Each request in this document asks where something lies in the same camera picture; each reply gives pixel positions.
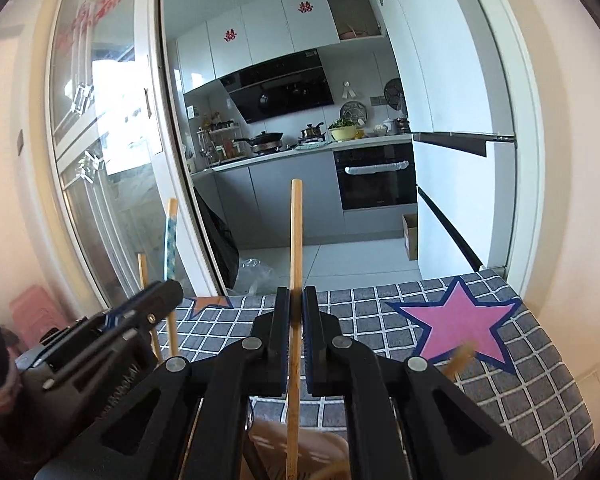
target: clear plastic bag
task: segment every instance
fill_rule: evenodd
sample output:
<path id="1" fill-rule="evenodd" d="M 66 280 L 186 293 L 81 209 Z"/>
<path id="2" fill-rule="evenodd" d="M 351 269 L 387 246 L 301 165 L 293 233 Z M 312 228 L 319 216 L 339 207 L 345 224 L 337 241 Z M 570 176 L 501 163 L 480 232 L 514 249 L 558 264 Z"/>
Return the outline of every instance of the clear plastic bag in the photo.
<path id="1" fill-rule="evenodd" d="M 256 258 L 240 260 L 234 288 L 229 290 L 231 296 L 275 294 L 275 291 L 276 275 L 271 267 Z"/>

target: pink stool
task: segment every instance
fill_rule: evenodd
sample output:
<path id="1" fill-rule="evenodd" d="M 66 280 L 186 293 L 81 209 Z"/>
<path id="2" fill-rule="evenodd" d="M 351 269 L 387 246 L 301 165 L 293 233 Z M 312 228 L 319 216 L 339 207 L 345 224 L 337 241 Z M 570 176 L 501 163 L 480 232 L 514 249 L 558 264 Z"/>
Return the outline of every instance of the pink stool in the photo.
<path id="1" fill-rule="evenodd" d="M 11 316 L 20 339 L 33 348 L 40 338 L 52 328 L 69 326 L 69 322 L 46 290 L 39 285 L 30 286 L 10 304 Z"/>

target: glass door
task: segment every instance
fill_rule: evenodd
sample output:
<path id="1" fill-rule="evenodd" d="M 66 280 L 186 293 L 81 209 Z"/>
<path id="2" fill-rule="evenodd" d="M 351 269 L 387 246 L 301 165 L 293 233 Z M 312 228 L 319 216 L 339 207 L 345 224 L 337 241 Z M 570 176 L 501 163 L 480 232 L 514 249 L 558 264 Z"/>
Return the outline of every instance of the glass door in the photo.
<path id="1" fill-rule="evenodd" d="M 149 4 L 60 0 L 50 52 L 48 118 L 59 192 L 103 306 L 139 290 L 138 253 L 147 256 L 150 280 L 162 279 L 164 210 L 183 194 L 168 167 L 173 143 L 152 102 Z M 186 296 L 194 286 L 208 295 L 188 221 L 179 213 L 176 278 Z"/>

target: oven handle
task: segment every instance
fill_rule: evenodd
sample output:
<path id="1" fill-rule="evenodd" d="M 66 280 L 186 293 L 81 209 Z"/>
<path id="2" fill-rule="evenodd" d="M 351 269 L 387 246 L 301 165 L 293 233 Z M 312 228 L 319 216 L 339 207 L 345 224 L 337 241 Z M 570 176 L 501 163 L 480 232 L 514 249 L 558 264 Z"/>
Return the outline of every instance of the oven handle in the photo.
<path id="1" fill-rule="evenodd" d="M 347 166 L 344 171 L 349 175 L 368 175 L 373 173 L 382 173 L 385 171 L 406 170 L 409 163 L 406 160 L 402 162 L 392 162 L 391 164 L 376 164 L 374 166 Z"/>

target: pink star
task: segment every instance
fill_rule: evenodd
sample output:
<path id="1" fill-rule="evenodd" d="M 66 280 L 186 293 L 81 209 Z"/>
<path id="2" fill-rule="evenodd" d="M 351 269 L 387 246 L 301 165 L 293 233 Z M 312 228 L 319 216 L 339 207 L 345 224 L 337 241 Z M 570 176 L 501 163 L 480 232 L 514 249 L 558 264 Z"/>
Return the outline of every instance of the pink star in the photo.
<path id="1" fill-rule="evenodd" d="M 428 360 L 442 358 L 465 342 L 473 342 L 479 354 L 487 360 L 498 361 L 505 368 L 512 366 L 506 346 L 497 335 L 496 328 L 510 317 L 520 305 L 520 300 L 502 303 L 480 303 L 470 295 L 464 282 L 453 280 L 439 303 L 405 306 L 394 303 L 392 306 L 403 311 L 414 322 L 429 325 L 418 342 L 420 354 Z"/>

